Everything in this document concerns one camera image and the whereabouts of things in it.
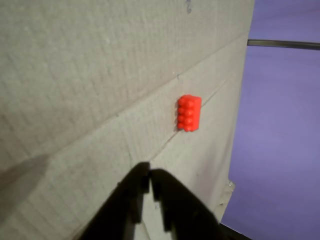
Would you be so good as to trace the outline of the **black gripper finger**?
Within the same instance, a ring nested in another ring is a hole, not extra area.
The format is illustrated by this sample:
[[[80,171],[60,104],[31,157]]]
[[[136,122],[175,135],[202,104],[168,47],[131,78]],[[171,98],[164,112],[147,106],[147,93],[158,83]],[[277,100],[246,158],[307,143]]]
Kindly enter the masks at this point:
[[[149,193],[150,163],[135,165],[120,181],[87,227],[80,240],[132,240],[142,221],[144,194]]]
[[[214,214],[164,169],[150,172],[153,199],[160,203],[163,228],[174,240],[226,240]]]

